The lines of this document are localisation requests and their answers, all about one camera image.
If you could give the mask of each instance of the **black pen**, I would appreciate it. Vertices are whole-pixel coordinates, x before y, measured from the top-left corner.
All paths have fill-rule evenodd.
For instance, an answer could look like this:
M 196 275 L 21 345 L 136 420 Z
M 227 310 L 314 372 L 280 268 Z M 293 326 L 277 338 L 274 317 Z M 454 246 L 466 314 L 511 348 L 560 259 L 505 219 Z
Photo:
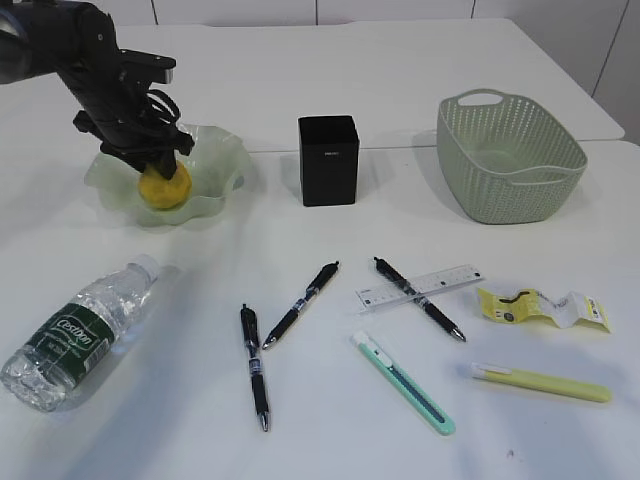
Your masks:
M 262 361 L 260 360 L 260 340 L 258 339 L 258 318 L 256 313 L 242 305 L 240 310 L 240 322 L 244 335 L 244 346 L 249 354 L 249 373 L 251 374 L 251 389 L 253 390 L 253 402 L 256 406 L 256 414 L 262 426 L 262 430 L 269 431 L 269 402 L 267 391 L 262 377 Z
M 386 261 L 381 258 L 374 257 L 376 262 L 376 270 L 381 273 L 385 278 L 390 280 L 402 290 L 407 295 L 418 295 L 419 292 L 411 286 L 411 283 L 400 275 L 391 265 L 389 265 Z M 433 318 L 438 325 L 440 325 L 445 332 L 451 335 L 456 340 L 460 340 L 461 342 L 466 342 L 467 339 L 464 334 L 460 331 L 458 326 L 453 323 L 449 318 L 442 313 L 438 307 L 436 307 L 433 303 L 429 301 L 429 299 L 424 295 L 419 295 L 413 299 L 413 303 L 418 305 L 424 312 Z
M 322 289 L 322 287 L 324 287 L 327 284 L 327 282 L 331 279 L 331 277 L 333 277 L 336 274 L 336 272 L 338 271 L 339 263 L 340 262 L 329 263 L 328 265 L 325 265 L 324 267 L 322 267 L 322 270 L 320 270 L 320 273 L 318 274 L 318 276 L 314 278 L 313 282 L 311 282 L 307 287 L 305 296 L 299 299 L 293 305 L 293 307 L 291 307 L 291 310 L 287 312 L 287 314 L 283 317 L 283 319 L 280 320 L 278 325 L 276 325 L 275 328 L 271 330 L 271 333 L 269 333 L 269 336 L 262 344 L 263 349 L 268 350 L 273 346 L 274 343 L 280 340 L 280 338 L 285 334 L 287 329 L 293 324 L 293 322 L 296 321 L 296 318 L 298 318 L 298 316 L 300 315 L 300 312 L 302 311 L 304 306 L 309 302 L 309 300 L 311 300 L 315 295 L 317 295 L 318 292 Z

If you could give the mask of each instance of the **yellow utility knife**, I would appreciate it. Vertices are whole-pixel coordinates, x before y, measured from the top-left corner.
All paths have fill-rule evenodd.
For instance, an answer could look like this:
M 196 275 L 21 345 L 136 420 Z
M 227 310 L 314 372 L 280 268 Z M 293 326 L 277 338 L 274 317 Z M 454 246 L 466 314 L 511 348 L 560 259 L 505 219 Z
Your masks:
M 506 385 L 528 388 L 530 390 L 540 390 L 542 392 L 580 398 L 591 402 L 606 403 L 611 400 L 611 390 L 602 385 L 582 383 L 568 378 L 553 377 L 551 375 L 543 375 L 541 373 L 515 368 L 472 363 L 471 375 L 481 380 L 504 383 Z

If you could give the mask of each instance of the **green bottle label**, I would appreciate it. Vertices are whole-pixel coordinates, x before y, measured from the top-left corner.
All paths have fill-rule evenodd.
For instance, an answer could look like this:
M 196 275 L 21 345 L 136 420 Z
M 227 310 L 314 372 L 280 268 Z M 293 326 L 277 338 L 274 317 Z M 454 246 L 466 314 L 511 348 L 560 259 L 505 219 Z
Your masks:
M 98 315 L 81 305 L 68 303 L 26 344 L 79 383 L 107 354 L 114 340 L 113 331 Z

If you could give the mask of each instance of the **table surface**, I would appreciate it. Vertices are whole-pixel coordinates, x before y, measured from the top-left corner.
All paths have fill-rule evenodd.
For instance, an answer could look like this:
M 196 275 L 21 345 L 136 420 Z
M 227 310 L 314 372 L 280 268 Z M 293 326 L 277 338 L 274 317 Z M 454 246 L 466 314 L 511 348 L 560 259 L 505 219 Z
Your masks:
M 217 217 L 143 229 L 105 212 L 83 186 L 94 142 L 62 129 L 49 143 L 29 142 L 37 130 L 24 127 L 2 128 L 14 141 L 2 143 L 0 358 L 78 289 L 138 253 L 180 273 L 165 307 L 69 406 L 45 415 L 0 389 L 3 478 L 636 478 L 639 147 L 584 143 L 590 164 L 579 186 L 536 224 L 471 221 L 435 149 L 419 148 L 361 152 L 357 203 L 311 209 L 301 204 L 297 154 L 257 154 Z M 374 255 L 409 277 L 472 263 L 514 288 L 589 294 L 605 305 L 613 333 L 495 324 L 478 311 L 474 287 L 434 297 L 467 344 L 410 304 L 360 315 L 355 290 L 381 283 Z M 265 434 L 253 411 L 240 307 L 255 309 L 264 337 L 335 260 L 338 275 L 263 357 L 273 413 Z M 350 344 L 358 329 L 454 419 L 452 437 L 435 433 Z M 486 384 L 468 377 L 471 361 L 607 385 L 614 400 Z
M 624 135 L 505 19 L 121 27 L 118 41 L 175 57 L 166 91 L 184 121 L 225 128 L 252 152 L 297 150 L 296 119 L 310 115 L 352 115 L 365 148 L 435 145 L 440 101 L 479 87 L 533 98 L 578 140 Z M 78 106 L 54 76 L 0 89 L 0 116 L 25 109 L 43 131 L 73 128 Z

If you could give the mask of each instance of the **ruler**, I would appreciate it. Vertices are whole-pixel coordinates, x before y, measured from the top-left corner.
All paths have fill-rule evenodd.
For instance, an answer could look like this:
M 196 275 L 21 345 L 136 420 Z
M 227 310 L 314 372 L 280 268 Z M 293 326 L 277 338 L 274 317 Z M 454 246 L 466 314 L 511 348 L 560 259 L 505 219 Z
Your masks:
M 461 265 L 408 280 L 414 290 L 418 292 L 416 295 L 407 295 L 393 283 L 359 290 L 356 295 L 358 295 L 366 311 L 373 311 L 381 307 L 400 305 L 422 295 L 434 295 L 454 288 L 464 287 L 484 280 L 484 277 L 473 265 Z

